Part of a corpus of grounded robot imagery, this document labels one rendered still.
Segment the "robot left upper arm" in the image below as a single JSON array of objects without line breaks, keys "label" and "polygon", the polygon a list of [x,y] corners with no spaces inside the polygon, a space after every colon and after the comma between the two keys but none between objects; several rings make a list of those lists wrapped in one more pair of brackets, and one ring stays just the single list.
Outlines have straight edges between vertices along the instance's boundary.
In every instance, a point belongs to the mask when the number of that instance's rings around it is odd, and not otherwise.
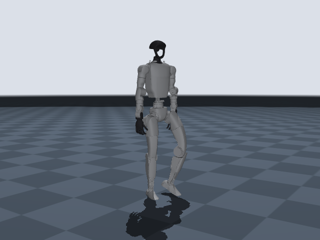
[{"label": "robot left upper arm", "polygon": [[169,83],[169,93],[171,95],[175,95],[178,93],[178,88],[174,86],[175,82],[176,82],[176,68],[172,65],[170,66],[170,83]]}]

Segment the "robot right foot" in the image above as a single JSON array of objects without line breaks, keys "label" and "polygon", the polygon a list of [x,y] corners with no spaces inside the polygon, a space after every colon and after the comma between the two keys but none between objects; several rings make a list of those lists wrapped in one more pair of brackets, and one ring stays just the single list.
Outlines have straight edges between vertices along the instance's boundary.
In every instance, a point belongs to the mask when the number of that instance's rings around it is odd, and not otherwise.
[{"label": "robot right foot", "polygon": [[148,189],[146,190],[146,195],[152,200],[158,200],[159,199],[158,196],[155,194],[155,192],[152,191],[151,189],[150,189],[150,192],[148,191]]}]

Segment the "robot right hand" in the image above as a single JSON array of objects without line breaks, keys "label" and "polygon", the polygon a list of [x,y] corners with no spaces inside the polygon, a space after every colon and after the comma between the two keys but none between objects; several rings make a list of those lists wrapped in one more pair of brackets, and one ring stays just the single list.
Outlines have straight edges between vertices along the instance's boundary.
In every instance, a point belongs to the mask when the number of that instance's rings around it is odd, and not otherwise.
[{"label": "robot right hand", "polygon": [[136,130],[136,132],[138,133],[138,134],[142,134],[142,135],[146,135],[146,133],[144,132],[144,129],[143,128],[145,128],[147,131],[148,131],[148,129],[146,128],[146,126],[144,125],[144,122],[142,121],[142,119],[143,119],[143,113],[141,112],[140,113],[140,118],[137,118],[137,117],[135,117],[135,119],[137,120],[136,121],[136,123],[135,123],[135,126],[136,126],[136,128],[135,128],[135,130]]}]

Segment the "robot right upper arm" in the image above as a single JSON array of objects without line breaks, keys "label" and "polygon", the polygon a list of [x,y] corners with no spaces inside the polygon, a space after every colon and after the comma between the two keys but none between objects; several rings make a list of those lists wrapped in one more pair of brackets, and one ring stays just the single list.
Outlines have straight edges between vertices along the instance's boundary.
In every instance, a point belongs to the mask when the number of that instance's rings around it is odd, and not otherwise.
[{"label": "robot right upper arm", "polygon": [[137,88],[141,89],[140,96],[142,97],[145,96],[147,93],[146,89],[144,88],[144,84],[146,81],[146,74],[149,72],[149,70],[150,70],[150,64],[140,65],[137,69],[137,72],[138,72]]}]

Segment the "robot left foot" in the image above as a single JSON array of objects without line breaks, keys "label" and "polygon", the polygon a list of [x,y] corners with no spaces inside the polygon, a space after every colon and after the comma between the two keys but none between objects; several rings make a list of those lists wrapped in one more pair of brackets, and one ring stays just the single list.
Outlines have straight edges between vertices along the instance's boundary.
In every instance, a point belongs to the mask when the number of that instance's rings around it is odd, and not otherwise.
[{"label": "robot left foot", "polygon": [[[171,182],[170,182],[171,183]],[[170,183],[168,184],[168,180],[164,180],[161,185],[166,188],[167,190],[169,190],[169,192],[171,192],[172,194],[174,194],[175,196],[181,196],[181,193],[177,190],[177,188],[175,187],[175,185],[170,185]]]}]

